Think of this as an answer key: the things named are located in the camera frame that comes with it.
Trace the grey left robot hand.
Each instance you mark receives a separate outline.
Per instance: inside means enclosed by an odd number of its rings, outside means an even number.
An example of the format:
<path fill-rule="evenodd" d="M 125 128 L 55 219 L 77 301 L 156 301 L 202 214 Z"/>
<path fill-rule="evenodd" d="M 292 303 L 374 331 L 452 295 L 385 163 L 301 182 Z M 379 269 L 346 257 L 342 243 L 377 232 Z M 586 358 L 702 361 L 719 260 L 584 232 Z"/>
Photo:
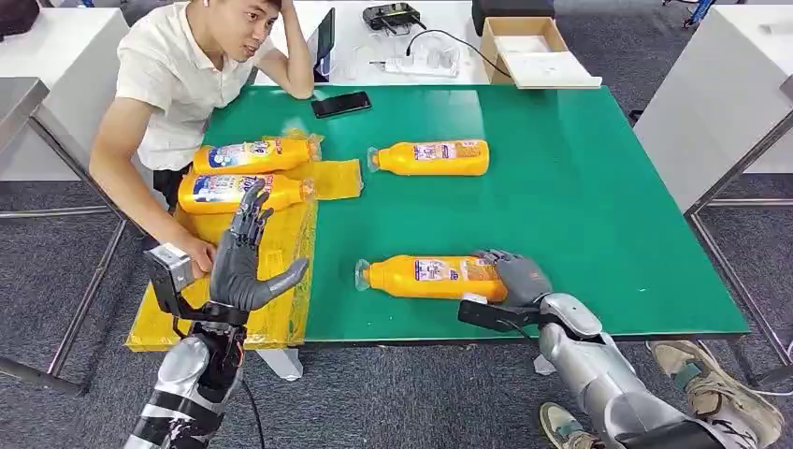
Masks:
<path fill-rule="evenodd" d="M 259 179 L 243 195 L 228 230 L 224 231 L 213 259 L 209 298 L 241 311 L 256 311 L 295 287 L 310 261 L 298 258 L 283 273 L 260 280 L 258 251 L 272 208 L 265 206 L 269 193 Z"/>

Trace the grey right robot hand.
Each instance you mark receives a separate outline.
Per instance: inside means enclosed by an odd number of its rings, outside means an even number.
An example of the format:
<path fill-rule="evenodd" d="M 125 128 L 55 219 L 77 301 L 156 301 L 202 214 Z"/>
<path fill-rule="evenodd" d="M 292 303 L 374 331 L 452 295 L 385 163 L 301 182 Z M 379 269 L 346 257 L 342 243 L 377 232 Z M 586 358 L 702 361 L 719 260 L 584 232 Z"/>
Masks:
<path fill-rule="evenodd" d="M 501 302 L 505 307 L 528 307 L 553 290 L 549 278 L 529 257 L 497 249 L 478 250 L 472 255 L 495 267 L 507 291 Z"/>

